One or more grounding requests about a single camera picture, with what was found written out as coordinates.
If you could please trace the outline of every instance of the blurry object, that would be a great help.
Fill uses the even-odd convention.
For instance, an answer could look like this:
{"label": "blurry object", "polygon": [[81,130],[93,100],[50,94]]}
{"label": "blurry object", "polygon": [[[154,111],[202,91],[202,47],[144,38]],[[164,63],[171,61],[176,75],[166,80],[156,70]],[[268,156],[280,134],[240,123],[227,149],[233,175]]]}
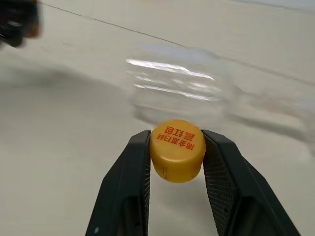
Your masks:
{"label": "blurry object", "polygon": [[34,38],[39,35],[37,1],[0,1],[0,41],[18,47],[23,37]]}
{"label": "blurry object", "polygon": [[157,125],[186,119],[216,130],[232,94],[228,69],[210,53],[181,46],[142,45],[127,57],[136,115]]}
{"label": "blurry object", "polygon": [[315,11],[314,0],[235,0],[303,11]]}
{"label": "blurry object", "polygon": [[245,91],[234,87],[234,99],[228,108],[229,118],[272,132],[305,140],[306,130],[314,126],[315,119],[305,110],[301,119],[300,104],[314,99],[315,84],[302,80],[281,78],[256,81],[252,90]]}

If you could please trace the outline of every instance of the floor seam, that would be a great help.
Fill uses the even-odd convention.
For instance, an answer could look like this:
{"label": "floor seam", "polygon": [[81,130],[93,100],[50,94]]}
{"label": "floor seam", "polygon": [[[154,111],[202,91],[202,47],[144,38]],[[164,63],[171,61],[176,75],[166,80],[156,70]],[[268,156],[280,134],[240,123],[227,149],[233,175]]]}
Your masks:
{"label": "floor seam", "polygon": [[[52,6],[52,5],[43,3],[43,2],[42,2],[41,4],[43,4],[43,5],[45,5],[45,6],[48,6],[48,7],[52,7],[52,8],[54,8],[54,9],[57,9],[57,10],[60,10],[60,11],[64,11],[64,12],[67,12],[67,13],[70,13],[70,14],[73,14],[73,15],[76,15],[76,16],[82,16],[82,17],[84,17],[84,15],[80,15],[80,14],[77,14],[77,13],[74,13],[74,12],[71,12],[71,11],[67,11],[67,10],[64,10],[64,9],[62,9],[62,8],[55,7],[55,6]],[[93,20],[95,20],[95,21],[98,21],[98,22],[101,22],[101,23],[104,23],[104,24],[107,24],[107,25],[111,25],[111,26],[114,26],[114,27],[121,28],[121,29],[123,29],[123,30],[128,30],[128,31],[130,31],[130,32],[134,32],[134,33],[142,34],[142,35],[145,35],[145,36],[148,36],[148,37],[151,37],[151,38],[159,39],[159,40],[162,40],[162,41],[164,41],[164,42],[168,42],[168,43],[175,44],[175,45],[178,45],[178,46],[186,47],[185,45],[182,45],[182,44],[179,44],[179,43],[176,43],[176,42],[173,42],[173,41],[164,39],[164,38],[156,37],[156,36],[153,36],[153,35],[150,35],[150,34],[147,34],[147,33],[143,33],[143,32],[140,32],[140,31],[133,30],[133,29],[129,29],[129,28],[126,28],[126,27],[123,27],[123,26],[119,26],[119,25],[116,25],[116,24],[113,24],[113,23],[109,23],[109,22],[106,22],[106,21],[102,21],[102,20],[96,19],[96,18],[94,18],[94,17],[91,17],[91,19],[93,19]],[[217,56],[217,57],[219,57],[219,58],[221,58],[221,59],[227,60],[227,61],[231,61],[231,62],[240,64],[240,65],[243,65],[243,66],[251,67],[251,68],[254,68],[254,69],[256,69],[256,70],[265,72],[265,73],[269,73],[269,74],[273,74],[273,75],[276,75],[276,76],[279,76],[279,77],[283,77],[283,78],[285,78],[285,79],[294,80],[294,81],[298,81],[298,82],[303,83],[303,84],[315,86],[315,83],[314,83],[314,82],[311,82],[311,81],[301,80],[301,79],[299,79],[299,78],[296,78],[296,77],[291,76],[291,75],[284,74],[284,73],[282,73],[282,72],[274,71],[274,70],[268,69],[268,68],[263,68],[263,67],[260,67],[260,66],[258,66],[258,65],[250,64],[250,63],[243,62],[243,61],[241,61],[241,60],[237,60],[237,59],[233,59],[233,58],[229,58],[229,57],[226,57],[226,56],[218,55],[218,54],[213,53],[213,52],[211,52],[211,51],[209,51],[209,52],[210,52],[211,54],[213,54],[213,55],[215,55],[215,56]]]}

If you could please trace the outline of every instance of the yellow bottle cap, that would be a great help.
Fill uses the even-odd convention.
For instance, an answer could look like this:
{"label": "yellow bottle cap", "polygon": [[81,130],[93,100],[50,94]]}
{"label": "yellow bottle cap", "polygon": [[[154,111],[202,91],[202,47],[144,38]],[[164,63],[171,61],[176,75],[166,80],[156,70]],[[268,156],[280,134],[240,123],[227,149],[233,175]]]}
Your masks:
{"label": "yellow bottle cap", "polygon": [[200,172],[205,152],[201,130],[188,121],[165,121],[151,133],[150,156],[154,169],[169,182],[194,179]]}

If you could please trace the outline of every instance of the plastic bottle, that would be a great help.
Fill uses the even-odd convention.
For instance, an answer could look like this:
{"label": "plastic bottle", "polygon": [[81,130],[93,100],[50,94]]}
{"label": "plastic bottle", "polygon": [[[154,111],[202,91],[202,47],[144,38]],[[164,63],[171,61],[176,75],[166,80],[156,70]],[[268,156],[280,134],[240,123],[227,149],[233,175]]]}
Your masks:
{"label": "plastic bottle", "polygon": [[154,126],[185,119],[217,130],[232,95],[229,69],[207,51],[177,45],[141,45],[126,59],[131,103]]}

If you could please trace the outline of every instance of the white floor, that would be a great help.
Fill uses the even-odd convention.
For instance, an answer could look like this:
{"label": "white floor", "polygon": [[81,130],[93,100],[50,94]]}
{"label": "white floor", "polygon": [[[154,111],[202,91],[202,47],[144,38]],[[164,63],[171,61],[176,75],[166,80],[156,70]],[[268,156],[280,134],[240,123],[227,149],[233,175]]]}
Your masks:
{"label": "white floor", "polygon": [[[135,44],[206,48],[246,91],[314,81],[311,13],[229,0],[45,3],[42,38],[0,51],[0,235],[85,233],[104,175],[130,136],[150,128],[127,102],[125,59]],[[222,133],[266,177],[301,235],[314,235],[306,146],[234,122]],[[217,235],[202,175],[173,185],[152,172],[151,192],[150,236]]]}

